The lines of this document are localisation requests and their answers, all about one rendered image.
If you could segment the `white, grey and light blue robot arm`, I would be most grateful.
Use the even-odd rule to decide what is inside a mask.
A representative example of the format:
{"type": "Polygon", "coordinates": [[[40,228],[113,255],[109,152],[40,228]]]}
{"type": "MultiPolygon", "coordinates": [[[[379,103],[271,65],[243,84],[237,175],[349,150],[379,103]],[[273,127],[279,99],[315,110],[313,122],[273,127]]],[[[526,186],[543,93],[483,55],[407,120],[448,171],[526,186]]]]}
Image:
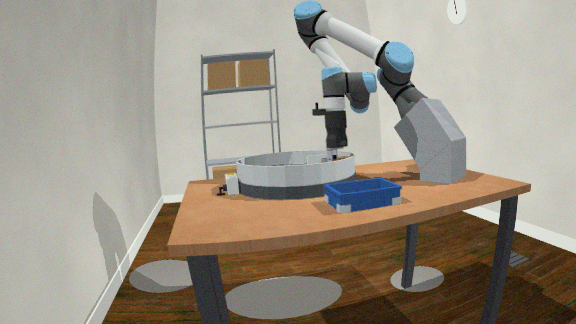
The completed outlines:
{"type": "Polygon", "coordinates": [[[404,43],[382,42],[333,18],[319,2],[313,0],[297,4],[294,18],[299,36],[325,66],[321,70],[323,98],[345,97],[345,94],[351,109],[364,113],[369,106],[370,93],[377,90],[375,74],[351,72],[330,46],[326,35],[374,60],[375,65],[380,67],[377,79],[397,105],[401,119],[421,98],[428,98],[410,81],[414,55],[404,43]]]}

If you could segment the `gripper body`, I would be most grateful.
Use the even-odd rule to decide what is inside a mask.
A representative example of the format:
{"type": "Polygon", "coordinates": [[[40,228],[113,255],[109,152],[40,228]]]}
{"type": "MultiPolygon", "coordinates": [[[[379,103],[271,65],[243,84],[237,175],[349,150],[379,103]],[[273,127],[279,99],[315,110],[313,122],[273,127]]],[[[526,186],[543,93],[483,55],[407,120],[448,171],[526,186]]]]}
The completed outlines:
{"type": "Polygon", "coordinates": [[[312,115],[325,115],[325,128],[327,130],[326,147],[340,148],[348,146],[346,135],[346,111],[344,97],[323,98],[324,109],[312,109],[312,115]],[[341,129],[340,129],[341,128],[341,129]]]}

